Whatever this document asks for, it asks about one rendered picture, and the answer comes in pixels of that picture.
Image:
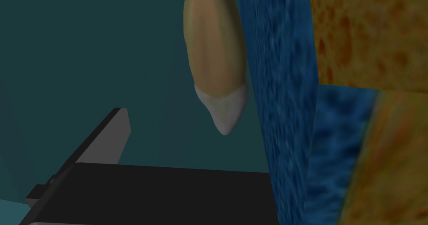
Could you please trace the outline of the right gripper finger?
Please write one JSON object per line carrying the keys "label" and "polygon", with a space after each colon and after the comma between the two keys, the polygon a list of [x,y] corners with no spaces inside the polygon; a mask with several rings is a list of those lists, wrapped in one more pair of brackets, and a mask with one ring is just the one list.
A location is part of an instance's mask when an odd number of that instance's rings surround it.
{"label": "right gripper finger", "polygon": [[74,163],[118,164],[131,133],[126,108],[113,108],[51,178]]}

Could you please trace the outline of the tan pointed object white tip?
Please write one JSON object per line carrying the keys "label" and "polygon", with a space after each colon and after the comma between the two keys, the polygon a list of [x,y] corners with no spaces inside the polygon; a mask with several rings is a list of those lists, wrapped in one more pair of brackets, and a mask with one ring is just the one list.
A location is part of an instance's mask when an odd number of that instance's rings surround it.
{"label": "tan pointed object white tip", "polygon": [[247,51],[234,0],[184,0],[183,34],[197,97],[228,135],[246,106]]}

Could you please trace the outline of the blue and yellow sponge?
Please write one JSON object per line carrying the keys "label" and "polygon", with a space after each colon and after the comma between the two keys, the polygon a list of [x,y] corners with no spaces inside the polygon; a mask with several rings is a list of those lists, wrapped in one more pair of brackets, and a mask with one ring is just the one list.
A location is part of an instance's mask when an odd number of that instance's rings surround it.
{"label": "blue and yellow sponge", "polygon": [[428,0],[239,0],[278,225],[428,225]]}

